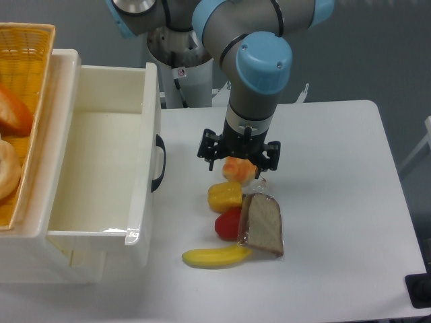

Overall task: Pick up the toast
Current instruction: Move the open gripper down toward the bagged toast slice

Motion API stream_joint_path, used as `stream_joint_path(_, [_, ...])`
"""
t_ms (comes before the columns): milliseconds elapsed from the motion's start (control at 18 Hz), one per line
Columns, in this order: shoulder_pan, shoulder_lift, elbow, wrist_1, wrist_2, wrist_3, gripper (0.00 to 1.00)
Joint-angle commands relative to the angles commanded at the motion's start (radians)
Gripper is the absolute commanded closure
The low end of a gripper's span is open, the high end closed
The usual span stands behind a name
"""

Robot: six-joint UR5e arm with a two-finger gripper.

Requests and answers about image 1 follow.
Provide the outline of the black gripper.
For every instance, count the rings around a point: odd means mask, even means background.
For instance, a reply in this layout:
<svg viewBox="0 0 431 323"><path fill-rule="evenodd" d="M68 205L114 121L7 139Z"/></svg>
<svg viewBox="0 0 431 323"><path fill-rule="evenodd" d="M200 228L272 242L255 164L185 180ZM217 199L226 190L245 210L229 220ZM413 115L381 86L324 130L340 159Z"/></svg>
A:
<svg viewBox="0 0 431 323"><path fill-rule="evenodd" d="M246 120L238 116L226 115L222 135L210 129L203 131L197 157L209 164L213 170L215 160L225 157L250 159L256 166L255 179L262 172L276 171L281 155L281 143L265 139L269 130L270 118L264 120Z"/></svg>

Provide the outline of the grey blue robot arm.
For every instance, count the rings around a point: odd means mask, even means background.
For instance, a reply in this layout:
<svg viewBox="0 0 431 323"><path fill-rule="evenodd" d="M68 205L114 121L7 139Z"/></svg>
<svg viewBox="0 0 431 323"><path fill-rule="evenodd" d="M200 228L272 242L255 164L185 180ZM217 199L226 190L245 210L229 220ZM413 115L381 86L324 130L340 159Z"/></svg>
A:
<svg viewBox="0 0 431 323"><path fill-rule="evenodd" d="M329 19L333 1L108 1L126 37L158 28L188 32L232 84L221 134L203 132L197 155L247 159L258 172L276 170L277 141L266 142L292 65L287 34Z"/></svg>

